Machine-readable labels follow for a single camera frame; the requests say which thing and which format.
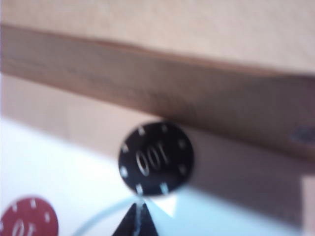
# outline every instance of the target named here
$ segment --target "black poker chip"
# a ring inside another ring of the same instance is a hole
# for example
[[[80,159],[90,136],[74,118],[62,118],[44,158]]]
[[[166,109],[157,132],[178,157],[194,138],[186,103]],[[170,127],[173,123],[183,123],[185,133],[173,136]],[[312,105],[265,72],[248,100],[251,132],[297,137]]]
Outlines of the black poker chip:
[[[167,194],[190,176],[193,149],[187,135],[163,121],[137,127],[122,143],[119,171],[138,195]]]

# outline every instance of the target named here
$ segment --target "poker chip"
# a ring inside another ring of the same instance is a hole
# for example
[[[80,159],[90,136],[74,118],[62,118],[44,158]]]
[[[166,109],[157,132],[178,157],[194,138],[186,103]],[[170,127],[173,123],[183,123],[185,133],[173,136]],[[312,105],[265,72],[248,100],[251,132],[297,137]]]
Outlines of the poker chip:
[[[1,236],[57,236],[58,220],[53,208],[37,197],[14,202],[2,215]]]
[[[173,123],[149,123],[122,143],[118,166],[124,182],[138,195],[168,194],[190,176],[193,148]]]

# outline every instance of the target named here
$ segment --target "wooden edge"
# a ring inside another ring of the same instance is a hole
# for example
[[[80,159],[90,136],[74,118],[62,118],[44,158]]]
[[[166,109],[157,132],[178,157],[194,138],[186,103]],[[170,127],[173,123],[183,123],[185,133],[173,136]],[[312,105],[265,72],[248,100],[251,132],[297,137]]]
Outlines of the wooden edge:
[[[313,158],[315,76],[1,25],[1,70],[230,138]]]

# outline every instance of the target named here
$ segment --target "white table surface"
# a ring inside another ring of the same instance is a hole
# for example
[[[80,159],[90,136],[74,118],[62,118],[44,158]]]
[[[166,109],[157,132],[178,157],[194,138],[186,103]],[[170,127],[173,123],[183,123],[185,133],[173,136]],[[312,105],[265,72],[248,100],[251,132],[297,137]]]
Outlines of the white table surface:
[[[121,142],[154,120],[2,75],[1,214],[36,195],[54,207],[60,236],[110,236],[136,201],[119,175]],[[145,199],[160,236],[315,235],[314,163],[183,129],[195,151],[189,183]]]

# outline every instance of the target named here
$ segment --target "black triangular object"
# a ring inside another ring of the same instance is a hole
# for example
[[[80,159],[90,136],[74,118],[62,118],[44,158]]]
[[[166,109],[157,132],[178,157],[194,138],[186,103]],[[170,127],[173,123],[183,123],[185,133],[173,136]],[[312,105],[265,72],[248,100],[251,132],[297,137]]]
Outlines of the black triangular object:
[[[143,204],[141,211],[141,230],[139,236],[158,236],[157,230],[146,204]]]
[[[132,236],[134,232],[134,221],[136,217],[136,203],[132,204],[113,236]]]
[[[136,204],[132,204],[118,228],[112,236],[134,236],[137,210],[140,210],[140,230],[137,236],[158,236],[157,230],[152,221],[151,215],[146,204],[143,204],[140,209],[137,209]]]

